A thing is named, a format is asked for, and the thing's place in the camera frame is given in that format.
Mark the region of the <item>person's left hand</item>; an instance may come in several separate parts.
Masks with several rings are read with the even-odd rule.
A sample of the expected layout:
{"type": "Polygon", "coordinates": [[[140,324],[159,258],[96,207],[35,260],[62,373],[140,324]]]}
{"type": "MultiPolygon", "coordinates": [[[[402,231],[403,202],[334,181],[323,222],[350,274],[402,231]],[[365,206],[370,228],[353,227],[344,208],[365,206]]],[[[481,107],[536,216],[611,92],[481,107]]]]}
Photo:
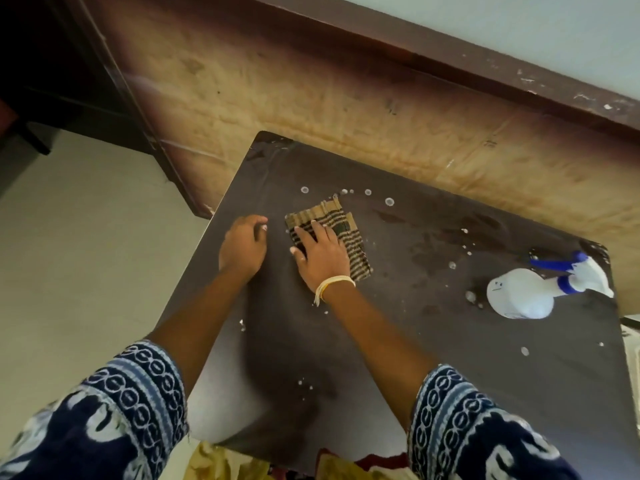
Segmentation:
{"type": "Polygon", "coordinates": [[[236,218],[225,234],[218,255],[219,271],[243,284],[247,284],[260,270],[267,252],[267,240],[253,240],[254,221],[268,221],[268,218],[260,215],[236,218]]]}

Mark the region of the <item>dark wooden furniture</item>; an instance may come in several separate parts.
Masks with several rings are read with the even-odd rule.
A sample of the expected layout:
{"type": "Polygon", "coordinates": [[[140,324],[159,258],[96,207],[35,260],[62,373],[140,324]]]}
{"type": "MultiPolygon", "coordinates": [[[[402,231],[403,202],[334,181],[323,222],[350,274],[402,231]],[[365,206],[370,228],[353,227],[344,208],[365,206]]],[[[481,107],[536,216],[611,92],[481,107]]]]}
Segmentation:
{"type": "Polygon", "coordinates": [[[0,0],[0,100],[27,123],[153,154],[64,0],[0,0]]]}

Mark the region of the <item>brown striped cleaning cloth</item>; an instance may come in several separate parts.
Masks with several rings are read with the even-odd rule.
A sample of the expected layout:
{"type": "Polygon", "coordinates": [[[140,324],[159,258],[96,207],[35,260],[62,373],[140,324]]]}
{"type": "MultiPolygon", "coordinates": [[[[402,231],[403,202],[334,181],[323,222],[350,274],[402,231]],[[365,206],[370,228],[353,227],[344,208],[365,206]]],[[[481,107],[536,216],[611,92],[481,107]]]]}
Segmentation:
{"type": "Polygon", "coordinates": [[[350,277],[354,282],[365,280],[372,275],[372,266],[364,250],[362,235],[352,213],[345,211],[337,194],[309,209],[286,214],[284,220],[293,245],[300,249],[304,255],[306,255],[306,249],[294,229],[299,226],[315,238],[311,225],[311,221],[315,220],[320,225],[333,229],[338,240],[346,245],[350,277]]]}

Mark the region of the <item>white spray bottle blue trigger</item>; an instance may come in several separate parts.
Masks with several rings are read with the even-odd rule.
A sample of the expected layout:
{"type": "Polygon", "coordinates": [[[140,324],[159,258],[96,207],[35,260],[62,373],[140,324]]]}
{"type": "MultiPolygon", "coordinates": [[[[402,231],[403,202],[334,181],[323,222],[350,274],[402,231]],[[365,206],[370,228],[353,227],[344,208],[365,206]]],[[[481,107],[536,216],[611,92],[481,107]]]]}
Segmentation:
{"type": "Polygon", "coordinates": [[[555,299],[587,290],[615,296],[607,274],[583,251],[569,260],[530,258],[531,268],[516,268],[493,279],[486,288],[492,309],[508,319],[544,319],[555,299]]]}

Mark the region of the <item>person's blue patterned sleeve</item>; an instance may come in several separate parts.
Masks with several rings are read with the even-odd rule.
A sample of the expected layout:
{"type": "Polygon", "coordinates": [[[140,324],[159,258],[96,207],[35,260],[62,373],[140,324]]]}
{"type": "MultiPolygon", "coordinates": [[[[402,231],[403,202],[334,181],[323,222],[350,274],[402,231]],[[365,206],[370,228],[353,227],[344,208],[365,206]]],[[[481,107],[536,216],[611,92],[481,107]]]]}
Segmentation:
{"type": "Polygon", "coordinates": [[[417,393],[407,453],[420,480],[582,480],[527,421],[446,364],[417,393]]]}
{"type": "Polygon", "coordinates": [[[159,480],[187,412],[176,363],[137,341],[28,419],[0,480],[159,480]]]}

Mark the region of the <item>person's blue patterned left sleeve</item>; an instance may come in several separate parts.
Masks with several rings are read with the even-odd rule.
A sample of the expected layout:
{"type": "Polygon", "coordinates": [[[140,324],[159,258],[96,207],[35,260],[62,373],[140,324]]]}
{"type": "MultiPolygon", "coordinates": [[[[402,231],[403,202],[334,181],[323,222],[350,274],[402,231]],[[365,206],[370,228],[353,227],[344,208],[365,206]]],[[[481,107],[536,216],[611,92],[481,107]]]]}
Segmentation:
{"type": "Polygon", "coordinates": [[[0,480],[159,480],[187,412],[176,363],[137,341],[28,419],[0,480]]]}

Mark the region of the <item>yellow and red patterned garment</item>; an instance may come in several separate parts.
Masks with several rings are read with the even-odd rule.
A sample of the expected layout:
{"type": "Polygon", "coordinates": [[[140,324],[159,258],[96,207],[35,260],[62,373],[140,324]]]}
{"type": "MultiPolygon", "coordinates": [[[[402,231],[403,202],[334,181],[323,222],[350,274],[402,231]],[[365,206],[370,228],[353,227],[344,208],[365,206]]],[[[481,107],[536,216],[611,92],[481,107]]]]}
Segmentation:
{"type": "Polygon", "coordinates": [[[350,461],[328,449],[317,453],[315,471],[306,475],[201,442],[191,455],[183,480],[419,480],[406,453],[392,457],[369,454],[350,461]]]}

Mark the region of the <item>person's right hand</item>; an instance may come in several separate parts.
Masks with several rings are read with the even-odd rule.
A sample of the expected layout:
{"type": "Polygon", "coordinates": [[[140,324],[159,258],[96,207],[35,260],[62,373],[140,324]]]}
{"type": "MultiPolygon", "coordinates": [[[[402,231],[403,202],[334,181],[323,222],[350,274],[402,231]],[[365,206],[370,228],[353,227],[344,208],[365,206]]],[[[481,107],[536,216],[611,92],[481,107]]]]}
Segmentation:
{"type": "MultiPolygon", "coordinates": [[[[345,244],[338,240],[333,229],[327,227],[331,238],[330,243],[317,243],[307,231],[295,227],[295,232],[301,239],[305,249],[307,261],[305,264],[296,264],[300,277],[308,289],[315,294],[317,286],[325,279],[336,275],[349,275],[349,257],[345,244]]],[[[323,294],[324,301],[332,303],[338,297],[350,296],[356,292],[356,288],[347,282],[330,285],[323,294]]]]}

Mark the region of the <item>pale yellow wrist thread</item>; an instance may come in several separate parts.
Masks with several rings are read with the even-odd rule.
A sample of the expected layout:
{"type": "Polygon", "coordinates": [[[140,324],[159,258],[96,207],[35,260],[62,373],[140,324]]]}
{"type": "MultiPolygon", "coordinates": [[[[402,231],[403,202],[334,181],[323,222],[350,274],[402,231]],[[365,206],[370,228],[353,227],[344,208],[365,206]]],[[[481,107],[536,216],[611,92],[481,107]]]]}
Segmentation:
{"type": "Polygon", "coordinates": [[[314,295],[314,306],[320,306],[320,302],[324,300],[323,294],[324,291],[334,283],[347,282],[352,284],[352,286],[356,287],[355,281],[349,275],[336,275],[329,277],[322,281],[315,290],[314,295]]]}

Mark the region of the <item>person's right forearm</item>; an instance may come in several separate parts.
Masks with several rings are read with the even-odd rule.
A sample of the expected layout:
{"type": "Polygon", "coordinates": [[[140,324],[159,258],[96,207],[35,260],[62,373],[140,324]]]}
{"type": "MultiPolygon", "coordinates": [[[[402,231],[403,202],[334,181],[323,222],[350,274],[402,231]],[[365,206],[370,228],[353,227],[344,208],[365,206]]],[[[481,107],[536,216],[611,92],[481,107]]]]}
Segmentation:
{"type": "Polygon", "coordinates": [[[388,404],[407,406],[437,366],[436,359],[402,334],[352,284],[332,283],[323,298],[355,341],[388,404]]]}

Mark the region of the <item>person's blue patterned right sleeve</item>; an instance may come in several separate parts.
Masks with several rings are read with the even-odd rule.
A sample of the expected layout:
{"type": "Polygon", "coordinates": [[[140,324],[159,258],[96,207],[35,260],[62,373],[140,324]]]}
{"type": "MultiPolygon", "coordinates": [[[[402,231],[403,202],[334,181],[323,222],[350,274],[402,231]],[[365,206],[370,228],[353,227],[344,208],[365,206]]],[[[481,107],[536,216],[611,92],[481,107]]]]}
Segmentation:
{"type": "Polygon", "coordinates": [[[446,364],[417,393],[407,453],[420,480],[582,480],[527,421],[446,364]]]}

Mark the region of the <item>person's left forearm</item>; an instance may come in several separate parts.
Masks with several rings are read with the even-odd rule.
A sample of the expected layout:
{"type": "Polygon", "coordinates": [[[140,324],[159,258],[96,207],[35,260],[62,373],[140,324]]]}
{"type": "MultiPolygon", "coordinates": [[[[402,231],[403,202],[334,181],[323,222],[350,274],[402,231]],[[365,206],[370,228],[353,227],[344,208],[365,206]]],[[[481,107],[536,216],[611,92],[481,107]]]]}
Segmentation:
{"type": "Polygon", "coordinates": [[[178,311],[160,323],[147,339],[167,352],[177,366],[189,397],[237,297],[257,272],[255,267],[228,266],[178,311]]]}

